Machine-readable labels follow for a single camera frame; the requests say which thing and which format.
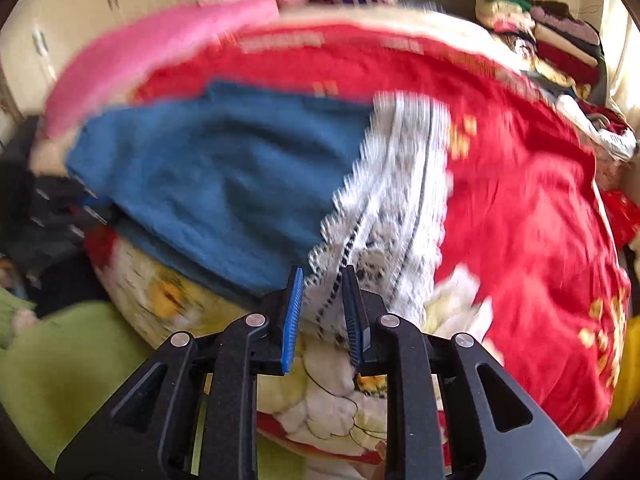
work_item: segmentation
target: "pink pillow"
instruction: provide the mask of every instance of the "pink pillow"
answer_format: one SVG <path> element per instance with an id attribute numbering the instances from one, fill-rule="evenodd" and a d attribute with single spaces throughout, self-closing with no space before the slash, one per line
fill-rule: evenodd
<path id="1" fill-rule="evenodd" d="M 182 51 L 279 16 L 275 0 L 183 5 L 110 32 L 82 49 L 47 98 L 44 134 L 55 137 L 97 112 L 124 84 Z"/>

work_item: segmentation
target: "white curtain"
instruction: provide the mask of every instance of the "white curtain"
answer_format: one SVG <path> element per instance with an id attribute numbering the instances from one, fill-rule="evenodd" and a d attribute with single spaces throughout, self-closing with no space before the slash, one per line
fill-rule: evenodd
<path id="1" fill-rule="evenodd" d="M 604 0 L 602 47 L 609 72 L 609 95 L 640 135 L 640 32 L 620 0 Z"/>

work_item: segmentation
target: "red bedsheet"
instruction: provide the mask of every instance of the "red bedsheet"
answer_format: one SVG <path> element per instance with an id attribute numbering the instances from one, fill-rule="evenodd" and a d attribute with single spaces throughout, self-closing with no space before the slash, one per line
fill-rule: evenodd
<path id="1" fill-rule="evenodd" d="M 346 25 L 305 30 L 228 38 L 157 70 L 135 97 L 192 97 L 226 78 L 352 100 L 399 89 L 449 105 L 453 193 L 436 282 L 466 264 L 476 299 L 493 300 L 488 338 L 507 370 L 565 433 L 602 421 L 628 280 L 598 212 L 593 153 L 529 82 L 483 57 Z"/>

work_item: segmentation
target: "red plastic bag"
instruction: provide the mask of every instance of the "red plastic bag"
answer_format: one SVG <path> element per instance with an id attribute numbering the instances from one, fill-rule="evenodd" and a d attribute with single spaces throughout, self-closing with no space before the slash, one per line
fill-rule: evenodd
<path id="1" fill-rule="evenodd" d="M 618 190 L 601 193 L 616 247 L 627 245 L 640 229 L 640 207 Z"/>

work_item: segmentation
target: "lace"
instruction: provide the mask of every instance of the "lace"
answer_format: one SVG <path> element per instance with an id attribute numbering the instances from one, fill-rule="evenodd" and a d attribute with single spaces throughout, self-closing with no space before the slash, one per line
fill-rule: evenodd
<path id="1" fill-rule="evenodd" d="M 334 194 L 309 253 L 303 326 L 342 344 L 340 267 L 354 265 L 361 288 L 388 311 L 421 326 L 433 292 L 446 215 L 449 112 L 426 96 L 380 94 L 353 173 Z"/>

